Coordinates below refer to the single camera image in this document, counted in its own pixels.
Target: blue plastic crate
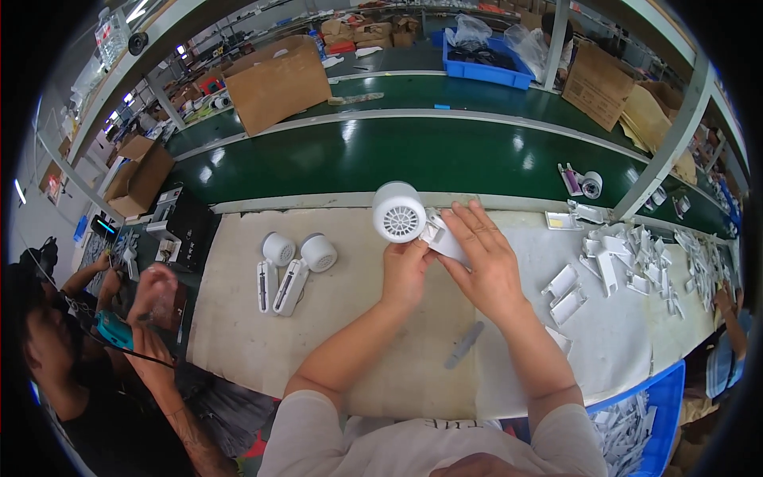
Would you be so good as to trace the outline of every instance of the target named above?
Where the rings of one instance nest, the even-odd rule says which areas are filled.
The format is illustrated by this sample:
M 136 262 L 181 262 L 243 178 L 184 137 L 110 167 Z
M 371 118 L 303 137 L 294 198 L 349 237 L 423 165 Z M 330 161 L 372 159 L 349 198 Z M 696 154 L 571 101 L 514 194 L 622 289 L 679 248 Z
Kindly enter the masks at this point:
M 451 50 L 451 46 L 447 40 L 443 39 L 443 65 L 448 72 L 448 76 L 453 76 L 454 78 L 477 79 L 479 81 L 498 83 L 499 85 L 510 86 L 512 88 L 528 89 L 530 87 L 530 82 L 535 79 L 535 75 L 533 75 L 533 72 L 522 63 L 519 55 L 504 45 L 504 42 L 498 38 L 488 38 L 488 46 L 493 50 L 511 56 L 511 59 L 514 60 L 519 71 L 498 68 L 496 66 L 448 60 L 448 52 Z
M 636 477 L 659 477 L 668 464 L 668 456 L 673 445 L 678 417 L 681 413 L 681 400 L 684 397 L 684 379 L 686 364 L 683 360 L 675 363 L 650 379 L 625 391 L 586 408 L 589 414 L 610 407 L 635 393 L 646 389 L 649 393 L 648 406 L 657 406 L 655 423 L 652 426 L 652 438 L 644 448 L 641 469 L 631 475 Z

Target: white work surface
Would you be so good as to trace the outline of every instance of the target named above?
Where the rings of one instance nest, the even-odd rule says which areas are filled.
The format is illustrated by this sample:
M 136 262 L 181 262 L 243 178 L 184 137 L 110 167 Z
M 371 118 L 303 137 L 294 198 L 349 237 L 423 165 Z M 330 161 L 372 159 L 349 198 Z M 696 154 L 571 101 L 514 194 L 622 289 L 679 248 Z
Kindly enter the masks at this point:
M 551 328 L 557 329 L 549 313 L 552 297 L 540 290 L 567 263 L 577 269 L 589 299 L 559 331 L 573 340 L 568 359 L 586 404 L 640 383 L 649 377 L 650 367 L 657 373 L 670 366 L 712 332 L 712 317 L 697 293 L 687 296 L 683 288 L 689 274 L 680 247 L 668 246 L 674 258 L 670 276 L 686 320 L 669 316 L 658 294 L 645 297 L 626 288 L 625 266 L 618 259 L 614 265 L 620 289 L 605 299 L 601 282 L 578 262 L 583 231 L 548 230 L 537 213 L 496 211 L 490 216 L 517 254 L 525 296 Z M 297 243 L 312 232 L 323 232 L 339 254 L 331 269 L 310 275 L 291 317 L 269 317 L 257 309 L 259 244 L 272 230 Z M 282 397 L 307 354 L 378 300 L 385 246 L 371 225 L 369 209 L 224 216 L 204 268 L 187 360 L 247 388 Z M 473 352 L 454 370 L 446 370 L 445 360 L 475 319 L 485 322 L 485 331 Z M 439 263 L 427 272 L 422 304 L 346 403 L 348 414 L 400 419 L 526 415 L 505 341 Z

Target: black cord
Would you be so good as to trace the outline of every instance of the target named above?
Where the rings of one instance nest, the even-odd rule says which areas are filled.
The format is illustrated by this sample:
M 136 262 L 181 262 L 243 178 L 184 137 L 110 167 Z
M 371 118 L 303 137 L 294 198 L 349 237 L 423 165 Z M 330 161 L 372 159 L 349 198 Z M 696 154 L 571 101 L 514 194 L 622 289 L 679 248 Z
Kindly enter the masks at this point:
M 163 361 L 162 361 L 162 360 L 160 360 L 160 359 L 152 358 L 152 357 L 150 357 L 150 356 L 146 356 L 146 355 L 144 355 L 144 354 L 135 353 L 134 351 L 131 351 L 131 350 L 126 350 L 126 349 L 124 349 L 124 348 L 120 348 L 119 346 L 116 346 L 116 345 L 114 345 L 113 343 L 111 343 L 109 340 L 103 340 L 103 341 L 101 341 L 101 340 L 100 340 L 100 339 L 99 339 L 97 336 L 95 336 L 93 333 L 90 333 L 90 330 L 85 330 L 85 328 L 83 328 L 83 330 L 85 331 L 85 333 L 87 333 L 87 334 L 88 334 L 88 335 L 89 335 L 89 336 L 90 336 L 90 337 L 91 337 L 93 340 L 95 340 L 97 343 L 100 343 L 100 344 L 104 344 L 104 345 L 106 345 L 106 346 L 109 346 L 110 348 L 113 348 L 113 349 L 115 349 L 115 350 L 117 350 L 117 351 L 121 351 L 122 353 L 125 353 L 125 354 L 129 354 L 129 355 L 132 355 L 132 356 L 136 356 L 136 357 L 138 357 L 138 358 L 141 358 L 141 359 L 145 359 L 145 360 L 147 360 L 147 361 L 154 361 L 155 363 L 163 364 L 164 366 L 167 366 L 168 368 L 171 368 L 171 369 L 174 369 L 174 368 L 175 368 L 173 365 L 171 365 L 171 364 L 167 364 L 167 363 L 163 362 Z

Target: striped shirt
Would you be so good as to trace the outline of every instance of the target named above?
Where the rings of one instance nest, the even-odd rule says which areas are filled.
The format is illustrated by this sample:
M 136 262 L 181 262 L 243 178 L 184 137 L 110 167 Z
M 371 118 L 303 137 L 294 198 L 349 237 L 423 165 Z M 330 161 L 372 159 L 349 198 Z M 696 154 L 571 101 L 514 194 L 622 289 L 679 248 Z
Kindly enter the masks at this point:
M 739 322 L 739 326 L 745 332 L 745 335 L 749 335 L 750 327 L 752 327 L 752 316 L 747 310 L 742 310 L 739 316 L 736 318 Z M 726 390 L 726 387 L 732 387 L 742 377 L 742 369 L 745 367 L 745 360 L 737 359 L 732 369 L 732 354 L 733 349 L 731 347 L 731 340 L 729 339 L 729 331 L 723 331 L 718 339 L 718 346 L 713 348 L 710 355 L 707 357 L 707 369 L 705 379 L 705 393 L 708 398 L 715 398 L 717 395 Z

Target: plastic bag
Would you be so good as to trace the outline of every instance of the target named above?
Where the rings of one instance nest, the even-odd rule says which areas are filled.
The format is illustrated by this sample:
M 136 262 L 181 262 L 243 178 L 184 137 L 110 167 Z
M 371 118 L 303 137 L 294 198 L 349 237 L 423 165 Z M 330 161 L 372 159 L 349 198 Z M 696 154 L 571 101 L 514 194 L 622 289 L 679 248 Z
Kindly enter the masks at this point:
M 543 77 L 549 48 L 545 49 L 530 36 L 530 31 L 523 25 L 514 25 L 504 32 L 504 45 L 518 54 L 522 63 L 533 72 L 537 80 Z
M 488 45 L 488 38 L 493 36 L 493 29 L 485 22 L 478 18 L 464 15 L 463 13 L 456 15 L 456 21 L 459 24 L 459 29 L 452 37 L 448 35 L 446 30 L 446 36 L 448 42 L 454 47 L 462 47 L 467 50 L 476 50 L 480 47 L 486 47 Z

